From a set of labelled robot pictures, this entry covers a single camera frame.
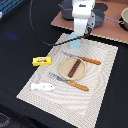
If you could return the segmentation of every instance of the metal fork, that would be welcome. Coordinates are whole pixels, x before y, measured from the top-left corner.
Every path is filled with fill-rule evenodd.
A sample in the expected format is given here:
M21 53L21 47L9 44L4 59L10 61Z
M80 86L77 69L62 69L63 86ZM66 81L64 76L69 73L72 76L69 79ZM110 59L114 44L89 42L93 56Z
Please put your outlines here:
M67 84L69 84L69 85L71 85L73 87L79 88L79 89L81 89L83 91L89 91L89 89L86 86L77 84L77 83L75 83L73 81L70 81L70 80L64 80L61 77L59 77L59 76L57 76L57 75L55 75L55 74L53 74L51 72L49 72L49 75L48 76L49 76L49 78L51 78L53 80L62 81L62 82L67 83Z

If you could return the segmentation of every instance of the utensil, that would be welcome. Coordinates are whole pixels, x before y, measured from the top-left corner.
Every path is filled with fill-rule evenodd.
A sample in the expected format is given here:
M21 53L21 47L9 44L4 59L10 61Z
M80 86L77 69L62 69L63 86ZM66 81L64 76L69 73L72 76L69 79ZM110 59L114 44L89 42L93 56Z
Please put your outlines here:
M81 90L83 90L83 91L89 91L89 89L88 89L86 86L77 84L77 83L75 83L75 82L73 82L73 81L70 81L70 80L64 80L64 79L62 79L61 77L59 77L59 76L57 76L57 75L55 75L55 74L53 74L53 73L51 73L51 72L49 72L48 77L50 77L50 78L53 79L53 80L62 81L62 82L67 83L67 84L69 84L69 85L71 85L71 86L73 86L73 87L79 88L79 89L81 89Z
M97 64L97 65L101 64L101 62L97 61L97 60L92 60L92 59L85 58L85 57L79 57L79 56L72 55L72 54L69 54L69 53L66 53L66 52L63 52L63 51L61 51L61 52L64 53L65 55L67 55L67 56L70 56L70 57L78 57L78 58L82 59L83 61L86 61L86 62L89 62L89 63L93 63L93 64Z
M128 8L125 8L122 11L121 16L122 16L123 21L124 21L124 27L128 30Z
M105 17L104 12L102 12L99 9L93 9L93 12L95 14L95 27L101 26L103 24L104 19L111 20L111 21L117 22L119 24L124 24L123 21L114 20L114 19L110 19L110 18Z

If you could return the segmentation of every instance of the white object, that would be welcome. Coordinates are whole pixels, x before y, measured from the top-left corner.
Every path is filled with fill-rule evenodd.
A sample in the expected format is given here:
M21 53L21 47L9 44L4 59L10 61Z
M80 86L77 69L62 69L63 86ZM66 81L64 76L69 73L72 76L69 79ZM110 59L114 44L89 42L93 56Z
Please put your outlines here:
M95 0L72 0L72 4L74 32L76 36L83 36L87 29L87 23L91 16L91 10L95 6Z
M31 84L31 90L52 91L55 87L50 83Z
M2 17L2 12L0 12L0 19L1 19L1 17Z

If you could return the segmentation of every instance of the table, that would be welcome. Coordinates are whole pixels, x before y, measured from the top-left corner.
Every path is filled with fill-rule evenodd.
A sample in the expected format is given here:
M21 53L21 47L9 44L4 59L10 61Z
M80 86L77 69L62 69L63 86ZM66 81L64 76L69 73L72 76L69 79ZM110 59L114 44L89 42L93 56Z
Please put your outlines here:
M39 42L29 22L30 0L13 9L0 20L0 104L50 128L75 128L71 124L16 98L36 71L34 57L46 56L52 48ZM35 0L32 21L38 36L55 43L62 33L72 31L51 26L61 0ZM128 127L128 45L98 37L89 40L117 46L118 52L110 75L95 128Z

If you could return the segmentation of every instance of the placemat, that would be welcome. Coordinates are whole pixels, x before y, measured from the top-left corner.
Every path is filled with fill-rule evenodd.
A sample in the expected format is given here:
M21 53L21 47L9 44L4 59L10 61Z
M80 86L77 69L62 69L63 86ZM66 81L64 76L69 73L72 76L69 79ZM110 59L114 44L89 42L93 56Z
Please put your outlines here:
M106 1L96 1L96 3L104 3L108 6L108 9L104 12L105 17L119 20L121 18L122 11L128 7L127 4L106 2ZM69 30L74 30L74 21L65 20L61 12L51 22L51 25L56 27L61 27ZM128 32L124 30L118 23L104 20L100 27L94 28L91 35L114 40L122 43L128 43Z
M69 35L63 33L57 43L68 39ZM54 46L48 53L52 64L38 67L17 98L78 128L94 128L117 50L115 46L87 39L81 39L80 49L69 49L69 43ZM85 77L75 81L87 86L89 91L82 91L48 77L49 72L60 76L58 66L67 58L60 51L101 61L101 65L85 62ZM52 92L31 91L32 83L41 82L50 82L56 89Z

